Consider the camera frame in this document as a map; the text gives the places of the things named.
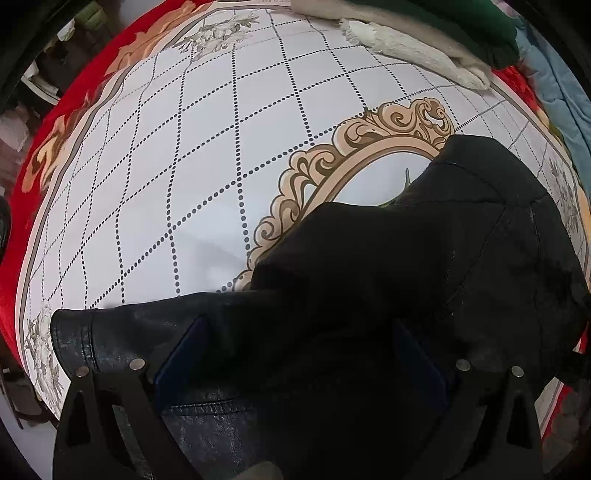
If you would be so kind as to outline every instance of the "blue cloth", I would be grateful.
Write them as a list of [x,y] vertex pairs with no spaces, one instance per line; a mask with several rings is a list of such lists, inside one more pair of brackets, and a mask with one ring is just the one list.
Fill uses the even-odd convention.
[[591,194],[591,102],[573,72],[540,33],[514,19],[518,68],[528,79],[548,118],[570,151],[583,189]]

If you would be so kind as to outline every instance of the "ornate gold frame pattern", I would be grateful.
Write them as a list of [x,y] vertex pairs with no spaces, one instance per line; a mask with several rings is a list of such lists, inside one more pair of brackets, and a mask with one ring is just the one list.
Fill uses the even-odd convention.
[[[270,215],[254,232],[255,248],[233,290],[248,288],[257,262],[287,231],[318,205],[331,202],[343,187],[373,161],[395,152],[411,152],[433,160],[455,128],[435,98],[414,100],[409,107],[383,103],[377,111],[339,124],[331,144],[294,152],[290,168],[279,179],[280,194],[271,202]],[[309,197],[304,189],[313,186]]]

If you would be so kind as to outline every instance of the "bed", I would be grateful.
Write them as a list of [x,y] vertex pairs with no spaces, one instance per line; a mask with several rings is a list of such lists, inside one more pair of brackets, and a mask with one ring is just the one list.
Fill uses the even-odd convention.
[[[288,0],[167,0],[92,62],[34,141],[11,197],[2,334],[59,418],[69,380],[52,312],[245,288],[321,202],[388,203],[453,134],[494,137],[528,166],[589,278],[591,216],[569,156],[499,79],[467,90]],[[542,434],[566,392],[554,379],[536,402]]]

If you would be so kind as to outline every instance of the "gray flower illustration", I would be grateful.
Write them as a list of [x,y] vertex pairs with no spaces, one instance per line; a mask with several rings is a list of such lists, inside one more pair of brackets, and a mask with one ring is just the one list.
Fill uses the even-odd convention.
[[202,26],[197,33],[185,37],[174,47],[181,47],[181,52],[186,53],[190,49],[196,53],[191,62],[220,50],[226,50],[228,47],[240,43],[250,35],[244,31],[244,28],[251,28],[252,24],[259,23],[259,17],[254,12],[248,15],[236,14],[229,20]]
[[43,302],[41,313],[27,322],[25,350],[33,361],[33,383],[44,394],[44,401],[58,413],[63,404],[64,388],[60,384],[60,368],[50,338],[51,307]]

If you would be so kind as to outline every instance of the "white towel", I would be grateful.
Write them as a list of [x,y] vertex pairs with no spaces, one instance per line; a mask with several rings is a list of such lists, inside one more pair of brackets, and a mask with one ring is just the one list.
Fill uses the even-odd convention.
[[489,78],[491,75],[491,68],[464,45],[438,28],[407,15],[369,5],[357,5],[347,0],[291,0],[291,9],[295,13],[311,17],[329,20],[348,18],[390,27],[443,52],[455,65],[467,69],[477,77]]
[[347,19],[341,20],[340,27],[347,40],[355,45],[363,44],[376,53],[420,65],[466,88],[486,90],[491,86],[486,69],[476,65],[464,67],[441,50],[406,33],[376,23]]

